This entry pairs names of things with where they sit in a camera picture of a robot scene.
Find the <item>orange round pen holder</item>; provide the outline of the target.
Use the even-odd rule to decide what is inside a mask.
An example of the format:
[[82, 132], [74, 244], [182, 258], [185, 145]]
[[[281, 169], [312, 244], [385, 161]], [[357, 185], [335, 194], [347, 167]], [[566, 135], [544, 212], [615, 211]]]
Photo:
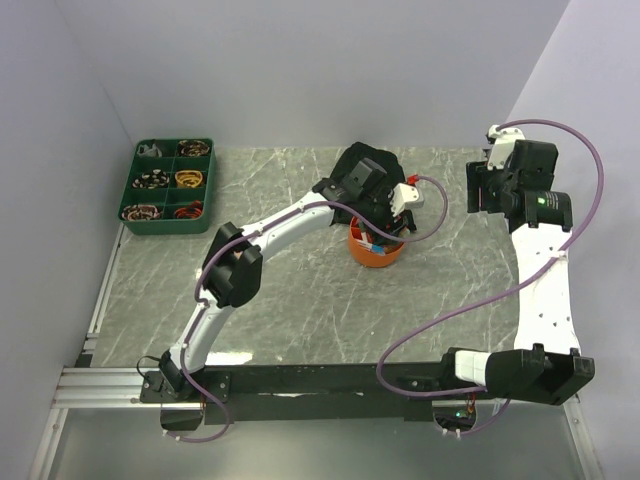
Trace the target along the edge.
[[385, 268], [394, 263], [404, 249], [404, 244], [374, 244], [373, 237], [362, 229], [363, 226], [355, 217], [350, 221], [347, 247], [352, 258], [367, 268]]

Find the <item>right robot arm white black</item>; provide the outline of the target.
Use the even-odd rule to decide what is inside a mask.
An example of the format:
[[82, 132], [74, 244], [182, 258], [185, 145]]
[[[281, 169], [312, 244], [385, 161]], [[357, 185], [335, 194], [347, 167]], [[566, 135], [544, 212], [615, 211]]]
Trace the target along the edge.
[[570, 306], [568, 255], [573, 227], [568, 194], [553, 190], [554, 144], [516, 139], [466, 166], [468, 210], [503, 214], [517, 258], [519, 320], [514, 346], [497, 353], [450, 349], [441, 392], [460, 398], [473, 383], [494, 397], [560, 405], [595, 376], [580, 352]]

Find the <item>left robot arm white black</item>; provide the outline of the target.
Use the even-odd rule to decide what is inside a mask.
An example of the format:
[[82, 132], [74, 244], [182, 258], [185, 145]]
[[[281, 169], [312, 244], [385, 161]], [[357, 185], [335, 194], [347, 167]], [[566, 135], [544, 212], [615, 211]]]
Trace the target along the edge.
[[393, 180], [373, 160], [359, 161], [341, 180], [323, 178], [300, 200], [261, 221], [219, 228], [202, 265], [196, 307], [178, 340], [161, 356], [164, 389], [176, 401], [193, 399], [201, 371], [230, 315], [261, 287], [264, 264], [304, 236], [337, 222], [339, 211], [359, 214], [363, 223], [389, 240], [408, 225], [406, 212], [423, 195], [409, 181]]

